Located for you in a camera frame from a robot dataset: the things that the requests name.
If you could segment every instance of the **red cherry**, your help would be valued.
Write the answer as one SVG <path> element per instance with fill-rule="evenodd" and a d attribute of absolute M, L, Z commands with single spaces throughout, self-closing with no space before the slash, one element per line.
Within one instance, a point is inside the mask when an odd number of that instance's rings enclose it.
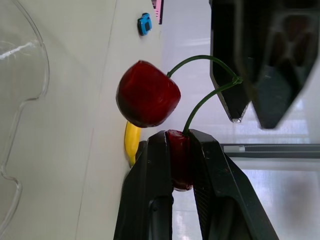
<path fill-rule="evenodd" d="M 170 148 L 173 187 L 177 191 L 190 190 L 193 186 L 190 139 L 177 130 L 168 130 L 165 134 Z"/>
<path fill-rule="evenodd" d="M 162 124 L 180 98 L 178 86 L 151 63 L 142 60 L 126 71 L 116 92 L 120 112 L 140 128 Z"/>

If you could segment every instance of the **white table surface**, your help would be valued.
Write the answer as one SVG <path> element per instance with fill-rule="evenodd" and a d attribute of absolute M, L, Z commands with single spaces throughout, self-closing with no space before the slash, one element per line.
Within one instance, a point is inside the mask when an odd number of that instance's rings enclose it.
<path fill-rule="evenodd" d="M 129 165 L 115 94 L 128 67 L 161 66 L 150 0 L 21 0 L 45 42 L 47 95 L 25 107 L 8 163 L 23 192 L 5 240 L 113 239 Z M 150 13 L 144 37 L 137 19 Z M 144 134 L 151 134 L 153 129 Z"/>

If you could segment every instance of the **transparent plastic container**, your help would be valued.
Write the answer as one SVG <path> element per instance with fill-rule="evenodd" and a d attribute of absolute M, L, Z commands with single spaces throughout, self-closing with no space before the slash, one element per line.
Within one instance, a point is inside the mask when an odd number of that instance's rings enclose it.
<path fill-rule="evenodd" d="M 34 22 L 17 0 L 0 0 L 0 239 L 22 194 L 22 183 L 7 172 L 20 116 L 48 83 L 48 56 Z"/>

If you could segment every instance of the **small blue object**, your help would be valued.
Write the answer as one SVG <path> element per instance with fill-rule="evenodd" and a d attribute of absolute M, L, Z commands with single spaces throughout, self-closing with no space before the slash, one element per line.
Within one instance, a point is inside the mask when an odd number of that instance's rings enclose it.
<path fill-rule="evenodd" d="M 143 13 L 138 19 L 138 31 L 141 36 L 145 36 L 152 29 L 152 23 L 149 13 Z"/>

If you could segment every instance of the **white wall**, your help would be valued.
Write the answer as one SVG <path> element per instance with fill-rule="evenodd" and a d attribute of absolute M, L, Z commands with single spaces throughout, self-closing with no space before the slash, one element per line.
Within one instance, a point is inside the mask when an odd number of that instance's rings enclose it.
<path fill-rule="evenodd" d="M 208 0 L 165 0 L 162 37 L 162 70 L 169 71 L 185 58 L 210 54 L 211 8 Z M 214 136 L 221 143 L 320 144 L 320 67 L 276 130 L 261 130 L 250 104 L 242 123 L 231 123 L 217 96 L 195 116 L 191 128 Z M 172 79 L 181 90 L 181 101 L 157 130 L 182 130 L 193 107 L 213 89 L 208 60 L 198 60 L 177 71 Z"/>

